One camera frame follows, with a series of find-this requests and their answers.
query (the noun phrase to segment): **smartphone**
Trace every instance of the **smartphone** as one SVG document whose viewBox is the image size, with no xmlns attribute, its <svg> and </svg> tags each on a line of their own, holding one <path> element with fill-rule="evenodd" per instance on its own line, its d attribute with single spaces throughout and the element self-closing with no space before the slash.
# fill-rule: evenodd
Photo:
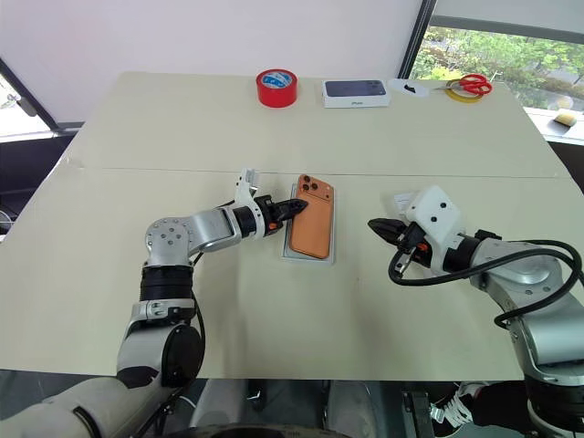
<svg viewBox="0 0 584 438">
<path fill-rule="evenodd" d="M 296 197 L 308 202 L 290 229 L 290 249 L 315 258 L 327 258 L 335 203 L 333 187 L 308 175 L 298 178 Z"/>
</svg>

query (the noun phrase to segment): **sponge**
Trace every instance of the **sponge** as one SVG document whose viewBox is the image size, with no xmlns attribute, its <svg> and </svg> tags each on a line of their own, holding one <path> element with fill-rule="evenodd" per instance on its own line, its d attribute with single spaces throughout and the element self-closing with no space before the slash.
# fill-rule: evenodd
<svg viewBox="0 0 584 438">
<path fill-rule="evenodd" d="M 576 124 L 576 116 L 567 112 L 560 112 L 554 120 L 557 123 L 561 123 L 562 125 L 566 125 L 568 127 L 574 126 Z"/>
</svg>

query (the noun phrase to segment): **tape roll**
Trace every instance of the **tape roll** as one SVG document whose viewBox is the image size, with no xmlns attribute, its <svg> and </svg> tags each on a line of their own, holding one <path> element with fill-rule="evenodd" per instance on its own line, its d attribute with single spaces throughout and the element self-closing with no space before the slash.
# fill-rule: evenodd
<svg viewBox="0 0 584 438">
<path fill-rule="evenodd" d="M 446 87 L 450 87 L 451 85 L 457 83 L 459 80 L 460 79 L 449 80 L 448 82 L 446 82 Z M 466 91 L 460 91 L 463 94 L 459 94 L 454 89 L 449 88 L 445 89 L 444 92 L 446 93 L 446 96 L 448 96 L 450 99 L 454 99 L 463 103 L 476 103 L 483 98 L 483 96 L 481 95 L 473 95 L 467 93 Z"/>
<path fill-rule="evenodd" d="M 268 107 L 283 108 L 296 100 L 298 79 L 291 71 L 271 68 L 257 75 L 255 83 L 259 101 Z"/>
</svg>

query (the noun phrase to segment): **white wall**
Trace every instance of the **white wall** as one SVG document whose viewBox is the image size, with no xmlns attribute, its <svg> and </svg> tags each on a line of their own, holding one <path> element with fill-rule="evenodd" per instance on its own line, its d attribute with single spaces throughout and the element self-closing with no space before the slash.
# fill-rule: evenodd
<svg viewBox="0 0 584 438">
<path fill-rule="evenodd" d="M 434 14 L 584 33 L 584 0 L 437 0 Z"/>
<path fill-rule="evenodd" d="M 420 0 L 0 0 L 0 56 L 57 121 L 121 71 L 397 74 Z"/>
</svg>

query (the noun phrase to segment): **tree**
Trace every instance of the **tree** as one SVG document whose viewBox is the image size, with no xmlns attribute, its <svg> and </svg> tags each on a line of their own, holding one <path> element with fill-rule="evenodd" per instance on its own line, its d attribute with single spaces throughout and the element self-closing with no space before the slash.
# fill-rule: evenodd
<svg viewBox="0 0 584 438">
<path fill-rule="evenodd" d="M 524 105 L 546 108 L 546 93 L 561 80 L 548 75 L 563 69 L 584 78 L 584 46 L 527 36 L 431 26 L 412 70 L 414 78 L 452 78 L 480 73 L 503 80 Z"/>
<path fill-rule="evenodd" d="M 566 69 L 578 75 L 578 78 L 572 83 L 572 85 L 577 85 L 584 77 L 584 45 L 570 45 L 566 58 L 569 60 L 568 64 L 566 64 Z"/>
</svg>

